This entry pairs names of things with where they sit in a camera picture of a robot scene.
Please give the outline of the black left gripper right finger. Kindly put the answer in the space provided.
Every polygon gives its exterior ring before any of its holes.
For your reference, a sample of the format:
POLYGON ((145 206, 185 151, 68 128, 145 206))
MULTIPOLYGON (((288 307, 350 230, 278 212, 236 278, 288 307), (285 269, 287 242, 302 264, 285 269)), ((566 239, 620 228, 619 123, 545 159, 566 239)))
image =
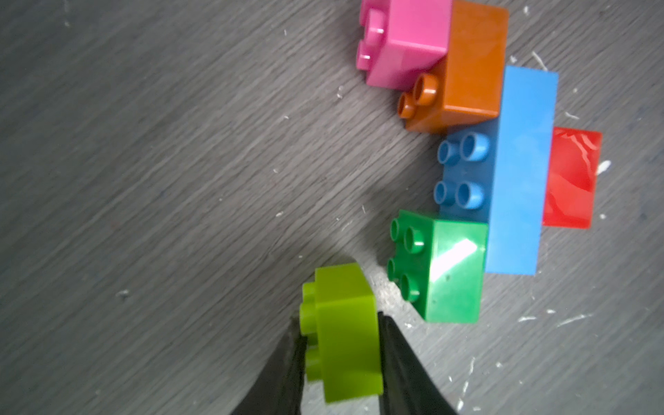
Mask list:
POLYGON ((378 313, 383 394, 380 413, 393 415, 458 413, 442 396, 397 323, 378 313))

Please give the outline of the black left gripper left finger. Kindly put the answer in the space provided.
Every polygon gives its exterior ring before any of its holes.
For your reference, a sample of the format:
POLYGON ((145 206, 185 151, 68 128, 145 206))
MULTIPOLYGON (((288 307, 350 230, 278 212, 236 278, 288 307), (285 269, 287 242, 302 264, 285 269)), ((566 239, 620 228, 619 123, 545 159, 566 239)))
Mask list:
POLYGON ((299 318, 292 317, 256 382, 231 415, 301 414, 306 347, 299 318))

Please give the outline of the lime green lego brick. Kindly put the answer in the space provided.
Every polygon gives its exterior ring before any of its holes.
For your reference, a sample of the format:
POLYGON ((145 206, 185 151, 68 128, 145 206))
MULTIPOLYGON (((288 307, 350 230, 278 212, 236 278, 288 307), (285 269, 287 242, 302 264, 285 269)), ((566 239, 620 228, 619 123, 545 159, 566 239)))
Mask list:
POLYGON ((304 371, 327 403, 384 392, 375 294, 357 263, 317 268, 302 286, 304 371))

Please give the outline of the blue long lego brick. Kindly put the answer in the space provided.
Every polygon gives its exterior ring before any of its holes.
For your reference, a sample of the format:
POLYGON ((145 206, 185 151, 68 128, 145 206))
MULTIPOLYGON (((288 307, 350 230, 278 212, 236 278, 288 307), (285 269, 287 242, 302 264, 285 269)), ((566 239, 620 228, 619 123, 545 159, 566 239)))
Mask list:
POLYGON ((499 116, 446 134, 437 149, 439 214, 488 225, 487 273, 536 273, 558 84, 554 72, 506 67, 499 116))

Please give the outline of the red lego brick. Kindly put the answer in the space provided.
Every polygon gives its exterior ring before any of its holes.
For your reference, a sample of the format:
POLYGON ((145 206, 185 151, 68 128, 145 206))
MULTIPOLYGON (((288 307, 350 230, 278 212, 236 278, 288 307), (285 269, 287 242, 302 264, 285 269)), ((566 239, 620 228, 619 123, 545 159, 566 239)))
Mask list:
POLYGON ((603 134, 553 129, 543 225, 591 227, 603 134))

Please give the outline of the orange lego brick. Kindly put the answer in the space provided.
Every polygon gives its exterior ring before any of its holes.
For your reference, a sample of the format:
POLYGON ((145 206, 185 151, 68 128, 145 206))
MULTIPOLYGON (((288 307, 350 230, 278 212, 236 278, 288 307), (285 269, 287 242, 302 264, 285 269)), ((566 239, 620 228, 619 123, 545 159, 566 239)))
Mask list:
POLYGON ((454 1, 448 53, 399 97, 408 131, 439 134, 499 116, 508 40, 506 9, 454 1))

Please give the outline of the pink lego brick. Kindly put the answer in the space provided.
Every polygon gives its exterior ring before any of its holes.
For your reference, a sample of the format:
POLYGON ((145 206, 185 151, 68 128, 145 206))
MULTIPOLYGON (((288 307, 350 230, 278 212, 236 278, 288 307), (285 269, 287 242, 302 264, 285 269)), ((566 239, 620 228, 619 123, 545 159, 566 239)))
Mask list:
POLYGON ((362 0, 356 67, 368 86, 410 90, 448 52, 451 0, 362 0))

